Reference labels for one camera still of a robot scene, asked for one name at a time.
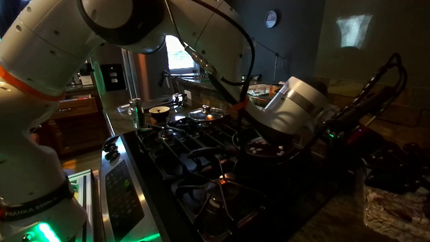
pot lid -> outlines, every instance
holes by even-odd
[[[203,105],[200,109],[195,109],[188,113],[188,116],[196,121],[214,121],[225,116],[224,111]]]

small bowl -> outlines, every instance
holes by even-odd
[[[155,107],[151,108],[149,113],[151,114],[151,117],[158,122],[165,122],[166,118],[169,116],[170,108],[166,106]]]

wall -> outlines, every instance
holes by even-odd
[[[328,85],[334,104],[345,106],[393,52],[400,53],[408,86],[370,126],[400,146],[430,148],[429,9],[426,0],[326,0],[315,78]],[[388,72],[376,90],[397,78]]]
[[[275,53],[278,59],[276,82],[290,76],[309,80],[313,75],[321,20],[325,0],[227,0],[239,14],[243,28],[255,38],[255,64],[253,74],[262,74],[263,82],[273,83]],[[269,11],[278,14],[274,28],[264,25]],[[242,74],[249,69],[250,51],[244,56]]]

window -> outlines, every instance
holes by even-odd
[[[199,70],[198,65],[184,50],[178,38],[172,35],[166,36],[167,58],[171,74],[193,73]]]

cabinet drawer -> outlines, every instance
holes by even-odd
[[[61,102],[58,109],[52,114],[51,119],[66,118],[77,115],[97,112],[95,98]]]

